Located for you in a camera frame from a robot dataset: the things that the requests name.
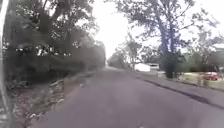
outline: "tall tree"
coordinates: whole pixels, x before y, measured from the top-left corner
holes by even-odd
[[[166,76],[173,77],[178,48],[189,42],[181,39],[180,31],[188,29],[196,21],[204,20],[206,12],[193,14],[188,24],[185,20],[188,10],[194,6],[193,0],[112,0],[119,12],[125,14],[130,23],[145,27],[145,37],[159,35],[163,52]]]

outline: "foliage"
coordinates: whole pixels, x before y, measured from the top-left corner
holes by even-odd
[[[124,13],[130,23],[145,28],[145,32],[142,33],[143,38],[160,37],[162,60],[169,78],[173,77],[178,49],[189,44],[188,40],[181,39],[181,31],[196,25],[197,21],[211,22],[204,18],[207,12],[202,9],[201,13],[193,14],[186,24],[186,14],[194,6],[192,0],[112,1],[115,2],[117,10]]]
[[[92,0],[11,1],[4,29],[7,80],[46,81],[102,67],[105,48],[92,37],[98,29],[92,4]]]

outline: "asphalt road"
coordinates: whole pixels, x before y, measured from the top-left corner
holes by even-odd
[[[223,128],[224,111],[180,93],[104,69],[34,128]]]

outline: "sky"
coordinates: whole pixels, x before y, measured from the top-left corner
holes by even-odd
[[[195,0],[195,9],[202,6],[220,22],[218,31],[224,33],[224,1],[222,0]],[[97,40],[104,42],[106,47],[107,59],[114,53],[118,44],[125,41],[127,35],[128,22],[122,14],[116,13],[113,3],[104,3],[103,0],[96,0],[93,9],[93,15],[100,27],[96,35]]]

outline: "car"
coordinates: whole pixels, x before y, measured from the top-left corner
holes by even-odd
[[[203,76],[205,80],[218,80],[219,75],[216,72],[206,72]]]

